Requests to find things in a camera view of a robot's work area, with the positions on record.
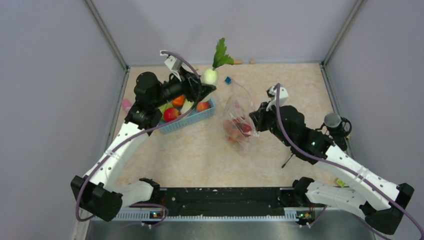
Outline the orange pumpkin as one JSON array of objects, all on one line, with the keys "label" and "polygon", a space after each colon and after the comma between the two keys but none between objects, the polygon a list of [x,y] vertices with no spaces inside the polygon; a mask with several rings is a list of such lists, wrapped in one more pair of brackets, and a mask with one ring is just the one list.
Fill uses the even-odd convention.
[{"label": "orange pumpkin", "polygon": [[182,108],[184,106],[185,100],[186,100],[185,96],[181,95],[175,98],[171,103],[174,108]]}]

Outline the white radish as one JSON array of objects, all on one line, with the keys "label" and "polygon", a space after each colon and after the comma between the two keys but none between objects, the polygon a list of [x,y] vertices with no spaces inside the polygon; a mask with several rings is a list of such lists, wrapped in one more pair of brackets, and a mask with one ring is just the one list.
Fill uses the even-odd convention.
[{"label": "white radish", "polygon": [[235,60],[227,53],[227,46],[224,37],[220,38],[215,46],[212,66],[206,69],[200,76],[200,80],[204,84],[217,85],[219,72],[218,68],[224,65],[234,65]]}]

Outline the clear pink-dotted zip bag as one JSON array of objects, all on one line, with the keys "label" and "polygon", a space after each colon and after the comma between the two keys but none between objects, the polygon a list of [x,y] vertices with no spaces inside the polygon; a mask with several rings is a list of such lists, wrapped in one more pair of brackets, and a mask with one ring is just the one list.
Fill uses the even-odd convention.
[{"label": "clear pink-dotted zip bag", "polygon": [[222,127],[229,145],[238,154],[245,155],[260,136],[254,121],[249,116],[256,110],[255,104],[250,92],[244,86],[232,81],[230,87],[230,96],[222,115]]}]

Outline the red cherry bunch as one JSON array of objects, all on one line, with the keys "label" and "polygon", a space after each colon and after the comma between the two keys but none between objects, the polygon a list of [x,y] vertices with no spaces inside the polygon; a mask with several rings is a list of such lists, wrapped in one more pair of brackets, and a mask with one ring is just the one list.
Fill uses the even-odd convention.
[{"label": "red cherry bunch", "polygon": [[226,119],[223,122],[223,129],[228,141],[232,144],[242,143],[252,135],[252,126],[244,117]]}]

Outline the red yellow apple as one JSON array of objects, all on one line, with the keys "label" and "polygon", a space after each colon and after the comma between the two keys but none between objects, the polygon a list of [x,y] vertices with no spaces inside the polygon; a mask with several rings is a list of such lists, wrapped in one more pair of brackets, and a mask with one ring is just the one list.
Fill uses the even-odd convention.
[{"label": "red yellow apple", "polygon": [[162,115],[163,120],[168,123],[177,119],[181,115],[180,111],[175,107],[167,108]]}]

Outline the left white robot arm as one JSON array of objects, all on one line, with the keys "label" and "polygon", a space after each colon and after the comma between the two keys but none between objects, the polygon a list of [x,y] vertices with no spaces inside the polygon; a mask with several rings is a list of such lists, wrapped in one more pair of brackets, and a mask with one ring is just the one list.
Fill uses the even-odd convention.
[{"label": "left white robot arm", "polygon": [[75,216],[80,222],[80,209],[109,222],[121,208],[144,202],[154,207],[160,202],[159,184],[141,178],[134,183],[117,187],[117,181],[136,149],[160,128],[163,116],[160,107],[185,96],[192,103],[203,102],[216,90],[218,72],[209,68],[197,76],[180,67],[171,73],[169,81],[161,82],[146,71],[138,75],[134,87],[135,102],[120,131],[96,164],[83,177],[75,176],[71,189],[75,197]]}]

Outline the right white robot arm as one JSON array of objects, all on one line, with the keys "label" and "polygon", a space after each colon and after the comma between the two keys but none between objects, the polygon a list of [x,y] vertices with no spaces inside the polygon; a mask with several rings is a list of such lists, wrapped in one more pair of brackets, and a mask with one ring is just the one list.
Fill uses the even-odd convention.
[{"label": "right white robot arm", "polygon": [[410,202],[414,188],[383,179],[348,156],[333,140],[305,124],[305,116],[291,105],[267,109],[267,102],[249,113],[255,129],[269,131],[299,159],[326,170],[348,188],[325,185],[302,177],[293,183],[293,200],[338,207],[385,235],[394,235]]}]

